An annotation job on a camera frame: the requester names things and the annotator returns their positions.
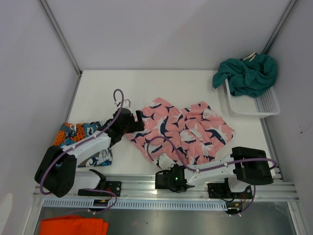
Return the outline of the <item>pink patterned shorts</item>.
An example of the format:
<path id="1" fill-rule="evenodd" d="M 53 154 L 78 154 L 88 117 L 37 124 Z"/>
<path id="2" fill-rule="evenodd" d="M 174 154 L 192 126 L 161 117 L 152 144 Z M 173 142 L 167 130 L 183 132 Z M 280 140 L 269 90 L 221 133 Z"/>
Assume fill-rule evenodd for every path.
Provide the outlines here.
<path id="1" fill-rule="evenodd" d="M 234 130 L 204 101 L 180 110 L 156 98 L 141 112 L 144 130 L 125 137 L 148 160 L 165 153 L 175 162 L 183 157 L 188 165 L 211 162 L 234 137 Z"/>

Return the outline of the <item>patterned orange blue shorts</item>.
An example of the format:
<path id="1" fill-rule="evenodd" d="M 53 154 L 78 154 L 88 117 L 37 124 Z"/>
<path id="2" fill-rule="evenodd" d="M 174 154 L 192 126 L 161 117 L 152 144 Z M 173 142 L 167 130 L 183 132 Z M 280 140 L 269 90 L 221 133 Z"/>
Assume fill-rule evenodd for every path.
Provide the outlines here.
<path id="1" fill-rule="evenodd" d="M 90 123 L 64 122 L 55 137 L 53 145 L 63 147 L 64 145 L 74 144 L 89 137 L 103 125 L 104 123 L 101 121 Z M 111 164 L 112 151 L 110 148 L 107 148 L 84 159 L 78 167 L 107 166 Z"/>

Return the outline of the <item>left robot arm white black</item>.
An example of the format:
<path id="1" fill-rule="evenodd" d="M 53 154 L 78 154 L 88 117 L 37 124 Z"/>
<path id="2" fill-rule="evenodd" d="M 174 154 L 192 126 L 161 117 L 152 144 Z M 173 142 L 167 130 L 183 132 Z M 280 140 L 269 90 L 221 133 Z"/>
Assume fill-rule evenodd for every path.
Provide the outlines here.
<path id="1" fill-rule="evenodd" d="M 43 195 L 63 197 L 71 190 L 91 191 L 100 196 L 106 191 L 105 176 L 94 169 L 78 172 L 81 163 L 121 141 L 125 134 L 144 130 L 142 113 L 120 108 L 104 126 L 85 139 L 68 146 L 51 146 L 35 174 Z"/>

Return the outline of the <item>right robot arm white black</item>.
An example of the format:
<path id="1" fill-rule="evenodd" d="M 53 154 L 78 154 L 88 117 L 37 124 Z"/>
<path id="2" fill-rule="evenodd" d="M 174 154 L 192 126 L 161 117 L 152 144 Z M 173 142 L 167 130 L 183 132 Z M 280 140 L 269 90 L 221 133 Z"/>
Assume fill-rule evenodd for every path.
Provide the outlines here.
<path id="1" fill-rule="evenodd" d="M 234 147 L 229 155 L 204 164 L 178 164 L 166 154 L 154 163 L 161 168 L 155 175 L 155 189 L 180 193 L 209 181 L 228 180 L 223 191 L 231 198 L 247 186 L 272 184 L 271 171 L 278 166 L 265 151 L 246 147 Z"/>

